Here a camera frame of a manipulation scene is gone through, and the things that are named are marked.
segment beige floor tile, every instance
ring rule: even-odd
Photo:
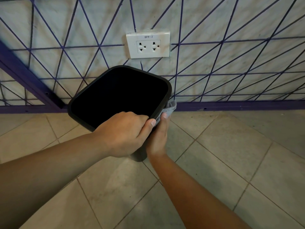
[[[112,229],[157,179],[142,162],[108,157],[79,176],[103,229]]]
[[[237,213],[252,228],[303,228],[282,209],[249,185],[237,207]]]
[[[72,129],[70,132],[66,133],[62,137],[60,137],[58,140],[60,143],[65,142],[67,140],[74,139],[76,137],[79,137],[81,135],[91,133],[88,129],[84,128],[83,126],[79,125]]]
[[[220,112],[173,112],[171,120],[196,139]]]
[[[168,156],[173,159],[173,161],[176,161],[193,141],[194,139],[185,133],[181,128],[179,128],[173,122],[170,123],[167,133],[166,150]],[[148,158],[145,159],[144,164],[156,177],[158,177]]]
[[[49,144],[48,146],[44,147],[43,149],[47,149],[47,148],[50,148],[50,147],[52,147],[52,146],[54,146],[54,145],[58,145],[58,144],[59,144],[58,140],[55,140],[54,142],[52,142],[52,143]]]
[[[185,228],[165,189],[157,183],[116,229]]]
[[[48,113],[47,118],[57,138],[60,138],[71,129],[78,126],[78,123],[73,120],[67,113]]]
[[[239,120],[305,158],[305,111],[234,111]]]
[[[77,180],[42,206],[20,229],[35,228],[101,229]]]
[[[271,144],[262,134],[227,115],[219,115],[197,141],[247,181]]]
[[[0,136],[31,119],[35,114],[0,114]]]
[[[252,182],[305,226],[305,160],[273,143]]]
[[[46,116],[36,115],[0,137],[1,162],[37,152],[55,140],[56,137]]]
[[[245,180],[198,142],[190,146],[177,164],[230,209],[247,186]]]

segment white outlet plate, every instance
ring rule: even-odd
[[[159,58],[170,55],[170,32],[126,34],[130,58]]]

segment black trash bin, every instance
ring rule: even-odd
[[[171,95],[171,84],[163,77],[130,66],[114,66],[76,94],[68,114],[90,131],[119,112],[134,112],[156,119]],[[141,162],[144,145],[131,156]]]

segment cleaning rag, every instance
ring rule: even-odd
[[[163,112],[166,112],[167,117],[169,117],[173,113],[173,111],[175,111],[176,108],[177,102],[175,100],[168,102],[165,108],[162,109],[160,115],[157,117],[155,126],[160,122],[160,117]]]

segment forearm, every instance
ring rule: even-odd
[[[0,165],[0,228],[19,228],[49,199],[108,155],[86,134]]]
[[[186,228],[248,228],[166,154],[149,159]]]

